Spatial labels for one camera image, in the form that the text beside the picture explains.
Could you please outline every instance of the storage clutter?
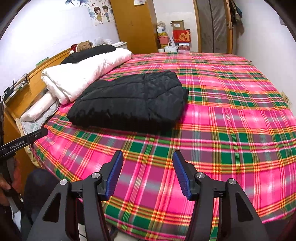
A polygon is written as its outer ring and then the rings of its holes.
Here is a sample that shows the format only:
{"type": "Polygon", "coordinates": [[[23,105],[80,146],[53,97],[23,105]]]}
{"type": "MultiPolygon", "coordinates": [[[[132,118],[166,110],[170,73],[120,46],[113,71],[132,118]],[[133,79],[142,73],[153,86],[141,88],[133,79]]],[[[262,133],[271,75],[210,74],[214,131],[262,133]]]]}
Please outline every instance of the storage clutter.
{"type": "Polygon", "coordinates": [[[185,29],[184,20],[172,21],[171,25],[173,27],[172,35],[166,32],[164,22],[157,23],[157,34],[160,43],[158,52],[189,53],[191,43],[190,29],[185,29]]]}

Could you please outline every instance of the pink bucket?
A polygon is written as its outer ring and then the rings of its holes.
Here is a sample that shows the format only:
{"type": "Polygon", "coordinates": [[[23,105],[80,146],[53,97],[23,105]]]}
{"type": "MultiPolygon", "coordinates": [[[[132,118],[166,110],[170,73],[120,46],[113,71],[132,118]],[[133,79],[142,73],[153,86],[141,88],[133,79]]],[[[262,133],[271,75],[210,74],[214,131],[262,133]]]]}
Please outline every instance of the pink bucket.
{"type": "Polygon", "coordinates": [[[170,41],[168,36],[160,36],[158,38],[159,38],[160,45],[168,45],[168,42],[170,41]]]}

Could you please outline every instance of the white tile floor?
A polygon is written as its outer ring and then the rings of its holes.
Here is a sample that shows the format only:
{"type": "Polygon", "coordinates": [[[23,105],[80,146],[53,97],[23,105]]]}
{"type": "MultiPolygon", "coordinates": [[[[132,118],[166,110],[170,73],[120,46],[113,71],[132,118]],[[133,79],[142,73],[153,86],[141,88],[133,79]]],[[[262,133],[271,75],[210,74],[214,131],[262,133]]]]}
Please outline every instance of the white tile floor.
{"type": "MultiPolygon", "coordinates": [[[[83,236],[80,235],[80,241],[87,241],[85,236],[85,228],[83,225],[81,224],[78,224],[78,230],[79,230],[79,233],[82,234],[83,236]]],[[[138,241],[138,239],[130,236],[130,235],[127,235],[125,233],[122,233],[122,232],[118,232],[116,238],[114,241],[138,241]]]]}

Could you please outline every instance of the wooden headboard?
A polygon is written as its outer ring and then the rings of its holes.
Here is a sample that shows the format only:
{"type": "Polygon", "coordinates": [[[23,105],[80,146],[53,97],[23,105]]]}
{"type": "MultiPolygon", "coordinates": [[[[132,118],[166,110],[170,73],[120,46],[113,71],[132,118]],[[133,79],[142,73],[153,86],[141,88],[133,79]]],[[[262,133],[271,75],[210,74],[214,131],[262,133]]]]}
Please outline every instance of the wooden headboard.
{"type": "Polygon", "coordinates": [[[66,57],[70,55],[70,49],[64,50],[59,54],[53,56],[41,65],[33,69],[29,74],[29,85],[7,103],[6,110],[13,119],[20,118],[27,109],[30,108],[32,103],[40,96],[40,93],[46,87],[41,79],[41,72],[51,66],[59,65],[66,57]]]}

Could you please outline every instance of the pink plaid bedspread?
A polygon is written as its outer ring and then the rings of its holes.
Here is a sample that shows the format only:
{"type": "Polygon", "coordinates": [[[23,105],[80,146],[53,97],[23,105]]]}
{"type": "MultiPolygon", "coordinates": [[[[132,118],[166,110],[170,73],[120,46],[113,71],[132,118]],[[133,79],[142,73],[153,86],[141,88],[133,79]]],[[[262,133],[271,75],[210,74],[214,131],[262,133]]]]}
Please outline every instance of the pink plaid bedspread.
{"type": "MultiPolygon", "coordinates": [[[[188,105],[175,128],[159,135],[110,129],[79,129],[61,106],[35,142],[42,166],[77,181],[99,171],[117,149],[123,169],[107,221],[146,240],[183,240],[193,202],[182,195],[172,153],[213,179],[235,178],[264,222],[296,207],[296,120],[272,83],[246,59],[227,54],[137,55],[101,79],[175,71],[189,89],[188,105]]],[[[218,225],[214,204],[213,231],[218,225]]]]}

